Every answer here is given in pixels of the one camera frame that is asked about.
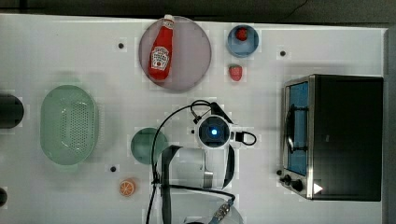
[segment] orange slice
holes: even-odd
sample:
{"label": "orange slice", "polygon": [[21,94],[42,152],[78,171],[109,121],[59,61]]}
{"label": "orange slice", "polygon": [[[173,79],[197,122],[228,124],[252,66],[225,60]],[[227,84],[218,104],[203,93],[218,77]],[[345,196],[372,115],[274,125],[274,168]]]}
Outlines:
{"label": "orange slice", "polygon": [[120,183],[120,194],[129,197],[134,193],[134,181],[129,178]]}

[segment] black cord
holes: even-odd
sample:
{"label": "black cord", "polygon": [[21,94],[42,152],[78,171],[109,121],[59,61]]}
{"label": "black cord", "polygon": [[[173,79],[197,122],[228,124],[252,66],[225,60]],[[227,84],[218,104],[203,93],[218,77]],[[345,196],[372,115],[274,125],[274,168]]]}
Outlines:
{"label": "black cord", "polygon": [[307,3],[308,3],[308,0],[305,0],[304,3],[302,3],[302,4],[299,5],[297,8],[295,8],[289,15],[287,15],[286,17],[283,17],[283,18],[281,18],[281,19],[279,19],[279,20],[277,20],[276,22],[280,22],[280,21],[283,21],[283,20],[287,19],[287,18],[290,17],[292,14],[294,14],[294,12],[296,12],[297,9],[299,9],[300,7],[305,6],[305,4],[307,4]]}
{"label": "black cord", "polygon": [[235,195],[219,190],[214,190],[214,189],[198,189],[198,188],[193,188],[193,187],[187,187],[187,186],[180,186],[180,185],[169,185],[170,188],[172,189],[188,189],[188,190],[195,190],[195,191],[201,191],[201,192],[208,192],[208,193],[215,193],[215,194],[221,194],[225,195],[231,198],[232,201],[235,201]]}
{"label": "black cord", "polygon": [[252,136],[253,138],[254,138],[254,141],[252,142],[252,143],[246,143],[245,141],[242,141],[242,143],[245,145],[245,146],[253,146],[254,144],[256,144],[256,142],[257,142],[257,138],[256,138],[256,135],[254,135],[254,133],[249,133],[249,132],[242,132],[243,134],[248,134],[248,135],[250,135],[250,136]]}
{"label": "black cord", "polygon": [[154,201],[154,195],[155,195],[155,191],[156,190],[157,190],[157,188],[154,186],[152,188],[151,198],[149,200],[149,205],[148,205],[148,215],[146,216],[146,223],[147,224],[149,224],[149,215],[151,213],[152,202]]}
{"label": "black cord", "polygon": [[212,109],[208,109],[203,115],[201,115],[201,117],[202,116],[204,116],[205,114],[207,114],[207,112],[209,112],[209,111],[211,111]]}
{"label": "black cord", "polygon": [[196,103],[200,103],[200,102],[210,106],[210,103],[208,101],[206,101],[206,100],[196,100],[196,101],[192,102],[192,104],[190,105],[190,111],[194,115],[195,120],[200,119],[201,116],[197,116],[197,114],[195,114],[195,111],[194,111],[193,107],[196,105]]}
{"label": "black cord", "polygon": [[163,125],[165,124],[166,121],[168,121],[170,118],[172,118],[176,113],[180,112],[181,110],[184,110],[186,108],[190,108],[192,109],[193,106],[196,105],[207,105],[210,106],[210,103],[208,101],[202,101],[202,100],[198,100],[198,101],[194,101],[191,105],[186,105],[181,107],[180,109],[176,110],[175,112],[173,112],[172,114],[170,114],[164,121],[163,123],[160,125],[160,127],[157,129],[157,132],[154,135],[154,139],[152,142],[152,147],[151,147],[151,169],[152,169],[152,177],[153,177],[153,181],[152,181],[152,186],[153,186],[153,190],[152,190],[152,194],[151,194],[151,198],[150,198],[150,202],[148,205],[148,214],[146,216],[146,223],[149,224],[149,216],[151,213],[151,207],[152,207],[152,203],[154,201],[154,196],[155,196],[155,191],[156,191],[156,184],[160,183],[160,178],[159,178],[159,174],[157,172],[157,162],[154,162],[154,148],[155,148],[155,142],[157,140],[157,136],[161,130],[161,128],[163,127]]}

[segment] ketchup bottle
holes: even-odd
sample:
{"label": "ketchup bottle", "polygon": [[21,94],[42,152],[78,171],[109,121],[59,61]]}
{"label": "ketchup bottle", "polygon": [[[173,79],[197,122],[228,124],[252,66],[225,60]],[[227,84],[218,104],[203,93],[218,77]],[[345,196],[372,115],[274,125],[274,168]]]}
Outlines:
{"label": "ketchup bottle", "polygon": [[148,61],[148,73],[157,80],[164,80],[169,75],[172,61],[174,22],[173,16],[165,15],[163,18],[163,26],[151,48]]}

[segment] white table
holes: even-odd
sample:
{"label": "white table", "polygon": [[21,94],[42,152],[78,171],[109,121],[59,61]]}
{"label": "white table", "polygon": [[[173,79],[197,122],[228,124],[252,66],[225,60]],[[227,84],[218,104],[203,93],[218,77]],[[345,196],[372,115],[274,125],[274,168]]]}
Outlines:
{"label": "white table", "polygon": [[[224,105],[233,121],[259,137],[254,148],[237,150],[236,174],[226,189],[237,194],[235,207],[247,224],[381,223],[381,203],[310,202],[281,187],[275,172],[283,83],[314,73],[382,76],[384,29],[250,24],[260,45],[251,57],[236,59],[225,40],[238,23],[198,22],[211,41],[212,63],[198,86],[172,93],[151,83],[138,62],[140,36],[152,22],[0,15],[0,90],[20,97],[26,111],[19,127],[0,130],[0,186],[8,192],[0,223],[142,223],[150,171],[130,155],[131,139],[201,98]],[[120,42],[126,48],[118,49]],[[243,65],[241,82],[231,82],[229,63]],[[76,172],[60,171],[39,143],[40,106],[62,84],[80,86],[100,107],[98,146]],[[193,147],[191,128],[191,114],[183,112],[164,133]],[[106,170],[112,164],[118,172]],[[122,198],[118,184],[130,176],[137,192]]]}

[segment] bottle cap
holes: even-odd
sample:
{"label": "bottle cap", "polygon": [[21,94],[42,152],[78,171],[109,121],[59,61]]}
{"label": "bottle cap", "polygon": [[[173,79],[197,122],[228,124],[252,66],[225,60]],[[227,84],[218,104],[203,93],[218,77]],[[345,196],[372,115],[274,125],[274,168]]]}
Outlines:
{"label": "bottle cap", "polygon": [[169,15],[169,14],[166,14],[165,17],[164,17],[164,19],[169,20],[169,21],[172,21],[172,22],[175,22],[174,17],[173,17],[172,15]]}

